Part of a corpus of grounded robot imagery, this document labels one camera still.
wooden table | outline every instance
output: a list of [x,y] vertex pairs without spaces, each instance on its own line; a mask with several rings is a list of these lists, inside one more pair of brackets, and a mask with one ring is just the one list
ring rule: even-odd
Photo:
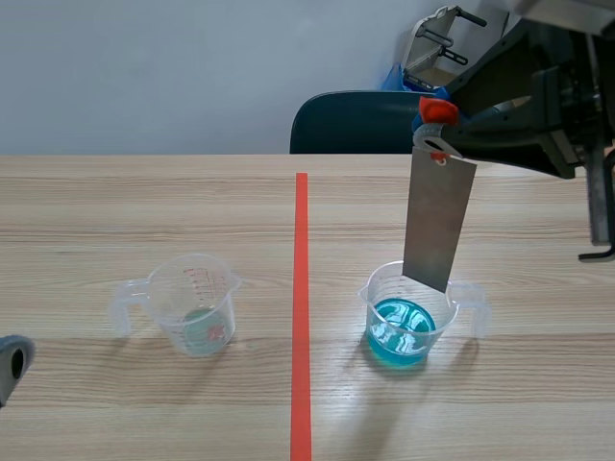
[[[315,461],[612,461],[615,264],[591,250],[583,179],[482,165],[455,279],[461,317],[414,373],[362,343],[369,274],[399,259],[407,157],[0,158],[0,336],[38,356],[0,413],[3,460],[289,458],[295,172],[309,174]],[[175,352],[144,314],[113,339],[123,279],[213,253],[243,277],[223,353]]]

gray metal plate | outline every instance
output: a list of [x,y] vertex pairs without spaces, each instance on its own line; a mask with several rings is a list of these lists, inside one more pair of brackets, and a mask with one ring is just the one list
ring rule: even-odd
[[477,165],[448,158],[441,166],[415,149],[407,201],[403,274],[446,291]]

clear plastic cup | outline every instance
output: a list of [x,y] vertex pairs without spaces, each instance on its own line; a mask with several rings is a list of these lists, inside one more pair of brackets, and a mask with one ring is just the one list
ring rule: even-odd
[[233,337],[233,291],[241,279],[210,255],[179,256],[147,279],[127,280],[115,290],[109,314],[119,336],[131,333],[128,308],[140,304],[181,352],[202,357]]
[[474,309],[472,335],[485,336],[491,306],[478,285],[449,282],[446,294],[402,275],[403,261],[374,271],[358,295],[367,304],[367,340],[379,358],[391,365],[413,365],[425,359],[459,309]]

plastic measuring cup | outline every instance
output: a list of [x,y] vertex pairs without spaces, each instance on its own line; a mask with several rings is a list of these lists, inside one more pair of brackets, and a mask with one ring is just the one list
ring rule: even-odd
[[462,308],[475,310],[472,335],[485,336],[491,306],[478,285],[449,282],[443,294],[402,276],[403,264],[379,267],[358,292],[367,304],[365,334],[376,356],[398,366],[423,360]]
[[127,280],[115,290],[109,314],[117,333],[128,336],[128,308],[141,304],[181,352],[200,357],[222,349],[233,337],[233,291],[241,279],[210,255],[179,256],[147,279]]

chair backrest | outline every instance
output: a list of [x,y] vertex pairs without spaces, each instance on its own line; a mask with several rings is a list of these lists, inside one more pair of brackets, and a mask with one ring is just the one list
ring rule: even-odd
[[426,93],[344,91],[316,96],[299,109],[291,154],[410,154],[412,120]]

